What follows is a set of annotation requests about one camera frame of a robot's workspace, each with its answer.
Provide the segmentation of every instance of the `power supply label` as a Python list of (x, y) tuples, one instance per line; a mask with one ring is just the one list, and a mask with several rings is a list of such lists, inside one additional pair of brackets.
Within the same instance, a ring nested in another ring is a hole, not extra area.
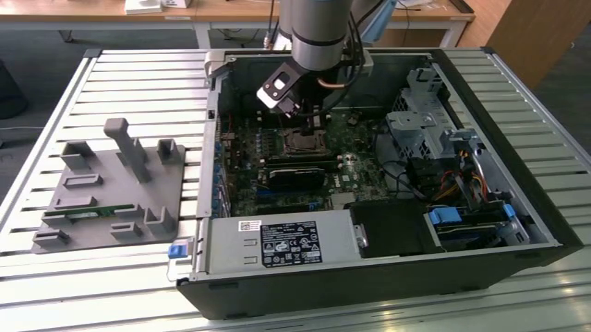
[(322, 262), (314, 221), (261, 225), (260, 239), (265, 268)]

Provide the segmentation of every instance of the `circuit board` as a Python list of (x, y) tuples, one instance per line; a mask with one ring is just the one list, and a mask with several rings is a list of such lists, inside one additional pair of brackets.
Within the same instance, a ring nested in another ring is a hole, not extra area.
[[(285, 158), (289, 153), (298, 152), (285, 144), (293, 129), (264, 128), (257, 121), (245, 119), (232, 131), (232, 142), (226, 143), (230, 147), (226, 169), (232, 216), (333, 210), (337, 207), (330, 196), (341, 193), (350, 193), (354, 201), (386, 199), (390, 194), (370, 148), (376, 124), (372, 119), (358, 120), (353, 111), (333, 112), (322, 136), (317, 138), (322, 141), (322, 149), (314, 153), (334, 156), (326, 163), (337, 167), (324, 173), (320, 187), (276, 192), (261, 184), (269, 171), (261, 160)], [(318, 163), (310, 161), (297, 165), (306, 168)]]

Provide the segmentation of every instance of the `gray plastic holder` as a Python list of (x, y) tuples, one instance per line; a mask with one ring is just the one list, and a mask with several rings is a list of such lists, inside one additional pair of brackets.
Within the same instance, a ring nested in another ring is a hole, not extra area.
[(65, 162), (43, 224), (33, 238), (35, 254), (170, 242), (178, 233), (184, 147), (162, 139), (142, 148), (125, 119), (108, 119), (105, 134), (118, 150), (92, 151), (67, 142)]

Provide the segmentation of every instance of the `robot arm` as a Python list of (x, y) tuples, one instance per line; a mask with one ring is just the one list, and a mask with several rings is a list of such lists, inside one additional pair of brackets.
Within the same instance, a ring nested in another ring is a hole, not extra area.
[[(321, 116), (341, 101), (358, 78), (364, 53), (358, 27), (374, 26), (380, 6), (389, 19), (394, 0), (281, 0), (280, 36), (290, 38), (292, 58), (266, 79), (256, 95), (269, 109), (286, 116)], [(350, 67), (346, 82), (337, 83), (338, 71)], [(341, 90), (330, 105), (328, 95)], [(308, 119), (308, 128), (321, 126), (322, 119)]]

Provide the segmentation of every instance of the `aluminum slotted table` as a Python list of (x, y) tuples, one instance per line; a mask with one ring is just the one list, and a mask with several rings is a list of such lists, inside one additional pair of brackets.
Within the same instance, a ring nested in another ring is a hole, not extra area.
[[(144, 147), (174, 138), (188, 148), (178, 237), (196, 232), (205, 119), (204, 50), (90, 53), (0, 207), (2, 331), (554, 331), (591, 324), (591, 162), (584, 150), (494, 54), (445, 51), (484, 108), (586, 247), (489, 289), (236, 321), (208, 321), (177, 293), (168, 244), (33, 255), (31, 236), (51, 197), (63, 142), (113, 149), (101, 124), (125, 117)], [(469, 126), (458, 104), (457, 116)]]

